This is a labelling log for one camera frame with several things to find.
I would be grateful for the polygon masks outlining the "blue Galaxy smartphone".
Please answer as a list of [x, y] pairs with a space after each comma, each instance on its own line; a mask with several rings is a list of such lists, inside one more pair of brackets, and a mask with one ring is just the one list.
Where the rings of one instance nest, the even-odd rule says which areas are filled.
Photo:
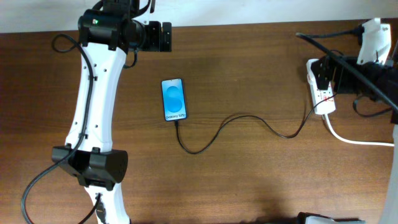
[[187, 118], [185, 93], [181, 78], [163, 80], [161, 82], [164, 116], [166, 121], [176, 121]]

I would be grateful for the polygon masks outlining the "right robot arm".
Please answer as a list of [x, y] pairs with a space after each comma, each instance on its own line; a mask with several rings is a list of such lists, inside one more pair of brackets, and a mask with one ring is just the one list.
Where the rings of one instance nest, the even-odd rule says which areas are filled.
[[311, 102], [327, 130], [331, 194], [346, 219], [397, 222], [397, 69], [379, 18], [304, 34], [322, 55], [306, 63]]

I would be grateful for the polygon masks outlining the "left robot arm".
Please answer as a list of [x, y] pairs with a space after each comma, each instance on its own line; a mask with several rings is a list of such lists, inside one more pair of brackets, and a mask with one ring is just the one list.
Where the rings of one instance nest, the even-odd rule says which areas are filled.
[[121, 182], [126, 151], [113, 149], [112, 118], [120, 74], [128, 53], [170, 52], [169, 22], [139, 22], [155, 11], [155, 1], [100, 1], [78, 20], [81, 79], [73, 124], [52, 160], [88, 192], [98, 223], [130, 223]]

